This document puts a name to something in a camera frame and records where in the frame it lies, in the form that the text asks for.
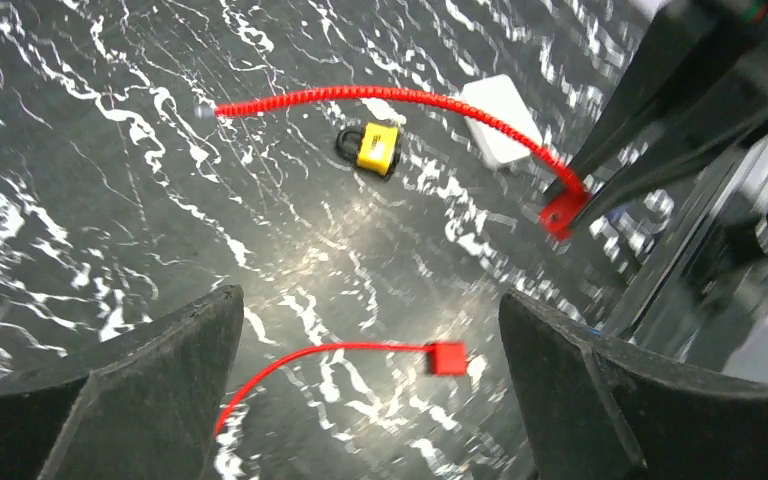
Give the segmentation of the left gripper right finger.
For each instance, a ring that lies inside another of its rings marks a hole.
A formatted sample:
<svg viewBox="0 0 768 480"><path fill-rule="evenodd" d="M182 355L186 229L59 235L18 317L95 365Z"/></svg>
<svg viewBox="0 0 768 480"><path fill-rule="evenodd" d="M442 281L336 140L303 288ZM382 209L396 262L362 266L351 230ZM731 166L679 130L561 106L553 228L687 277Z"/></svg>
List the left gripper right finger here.
<svg viewBox="0 0 768 480"><path fill-rule="evenodd" d="M768 385L600 334L517 291L499 304L540 479L768 479Z"/></svg>

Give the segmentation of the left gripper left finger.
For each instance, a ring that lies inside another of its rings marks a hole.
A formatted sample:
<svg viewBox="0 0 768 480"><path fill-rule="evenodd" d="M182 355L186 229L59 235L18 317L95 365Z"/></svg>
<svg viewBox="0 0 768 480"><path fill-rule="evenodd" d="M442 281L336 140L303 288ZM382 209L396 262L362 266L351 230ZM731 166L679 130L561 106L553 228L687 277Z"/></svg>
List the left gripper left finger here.
<svg viewBox="0 0 768 480"><path fill-rule="evenodd" d="M228 285L1 378L0 479L199 478L243 324Z"/></svg>

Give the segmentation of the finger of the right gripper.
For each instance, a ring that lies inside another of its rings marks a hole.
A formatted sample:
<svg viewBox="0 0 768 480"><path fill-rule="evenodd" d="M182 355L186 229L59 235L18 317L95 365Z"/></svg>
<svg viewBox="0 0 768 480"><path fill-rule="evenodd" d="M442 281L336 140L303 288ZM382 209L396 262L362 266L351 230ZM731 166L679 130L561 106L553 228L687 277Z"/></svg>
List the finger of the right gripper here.
<svg viewBox="0 0 768 480"><path fill-rule="evenodd" d="M659 135L595 201L631 201L699 173L734 144L754 144L754 129L738 126L747 92L726 77L754 47L754 25L752 1L668 1L655 13L569 166L586 177L641 134Z"/></svg>
<svg viewBox="0 0 768 480"><path fill-rule="evenodd" d="M571 232L615 207L704 170L723 152L768 131L768 42L733 59L697 46L661 80L636 58L569 166L580 176L647 131L656 139L600 190L562 193L562 229Z"/></svg>

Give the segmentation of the yellow padlock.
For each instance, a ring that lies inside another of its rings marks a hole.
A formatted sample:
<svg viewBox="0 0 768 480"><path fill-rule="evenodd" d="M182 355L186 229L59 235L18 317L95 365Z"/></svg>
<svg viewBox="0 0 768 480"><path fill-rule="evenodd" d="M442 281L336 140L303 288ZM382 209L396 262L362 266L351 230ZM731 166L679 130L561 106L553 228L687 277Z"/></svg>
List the yellow padlock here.
<svg viewBox="0 0 768 480"><path fill-rule="evenodd" d="M337 134L335 151L355 167L389 179L401 160L401 130L372 122L351 125Z"/></svg>

